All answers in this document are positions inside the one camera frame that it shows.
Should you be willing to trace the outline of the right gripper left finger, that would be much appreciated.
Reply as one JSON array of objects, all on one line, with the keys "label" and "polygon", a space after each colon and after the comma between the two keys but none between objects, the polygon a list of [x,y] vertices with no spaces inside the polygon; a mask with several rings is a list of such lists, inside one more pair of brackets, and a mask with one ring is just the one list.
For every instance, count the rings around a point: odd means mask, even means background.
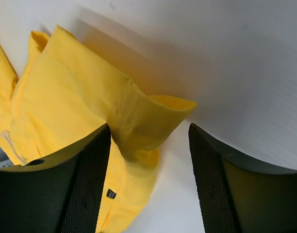
[{"label": "right gripper left finger", "polygon": [[93,233],[111,145],[102,125],[25,166],[0,168],[0,233]]}]

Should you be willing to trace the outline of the yellow shorts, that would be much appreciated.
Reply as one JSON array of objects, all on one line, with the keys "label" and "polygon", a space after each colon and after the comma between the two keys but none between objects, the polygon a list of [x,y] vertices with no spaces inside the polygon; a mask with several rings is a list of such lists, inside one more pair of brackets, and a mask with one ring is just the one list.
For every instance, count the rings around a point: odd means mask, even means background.
[{"label": "yellow shorts", "polygon": [[71,33],[32,31],[20,77],[0,46],[0,147],[15,165],[56,152],[108,124],[111,148],[96,232],[125,231],[154,189],[158,148],[196,108],[144,94]]}]

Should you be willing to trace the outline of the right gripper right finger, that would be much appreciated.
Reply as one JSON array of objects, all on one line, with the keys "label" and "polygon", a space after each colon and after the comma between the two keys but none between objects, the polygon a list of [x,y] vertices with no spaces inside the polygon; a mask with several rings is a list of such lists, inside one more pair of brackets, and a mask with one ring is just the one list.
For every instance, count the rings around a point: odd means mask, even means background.
[{"label": "right gripper right finger", "polygon": [[188,131],[207,233],[297,233],[297,170],[255,159],[196,124]]}]

